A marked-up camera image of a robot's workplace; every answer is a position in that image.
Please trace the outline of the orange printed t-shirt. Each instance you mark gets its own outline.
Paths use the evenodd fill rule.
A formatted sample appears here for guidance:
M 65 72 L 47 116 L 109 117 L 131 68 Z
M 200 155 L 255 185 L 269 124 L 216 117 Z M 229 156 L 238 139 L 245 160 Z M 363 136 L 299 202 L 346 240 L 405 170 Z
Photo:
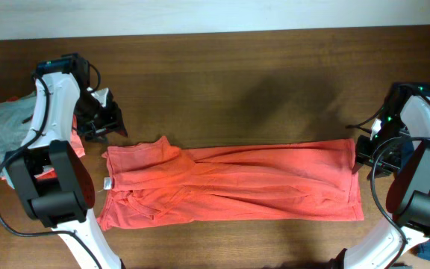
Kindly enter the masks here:
M 364 219 L 351 139 L 181 149 L 111 146 L 104 230 L 217 220 Z

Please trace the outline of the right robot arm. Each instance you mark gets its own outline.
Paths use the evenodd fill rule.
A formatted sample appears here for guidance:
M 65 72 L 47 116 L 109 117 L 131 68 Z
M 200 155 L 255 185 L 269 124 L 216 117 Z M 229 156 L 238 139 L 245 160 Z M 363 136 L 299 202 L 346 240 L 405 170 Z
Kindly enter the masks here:
M 364 131 L 355 161 L 371 168 L 371 195 L 383 218 L 329 268 L 395 268 L 405 252 L 430 240 L 430 84 L 392 84 L 367 121 L 369 129 L 355 125 Z

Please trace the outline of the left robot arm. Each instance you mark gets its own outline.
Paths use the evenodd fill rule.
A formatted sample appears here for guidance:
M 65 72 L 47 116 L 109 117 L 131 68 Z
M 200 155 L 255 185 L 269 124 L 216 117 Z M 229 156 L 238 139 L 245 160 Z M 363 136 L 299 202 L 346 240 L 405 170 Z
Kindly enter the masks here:
M 91 87 L 94 69 L 78 53 L 38 63 L 31 126 L 20 148 L 4 158 L 0 171 L 6 171 L 25 213 L 46 230 L 18 232 L 2 225 L 23 238 L 59 236 L 81 268 L 123 268 L 96 222 L 93 180 L 70 144 L 73 132 L 100 142 L 111 132 L 128 134 L 112 93 Z

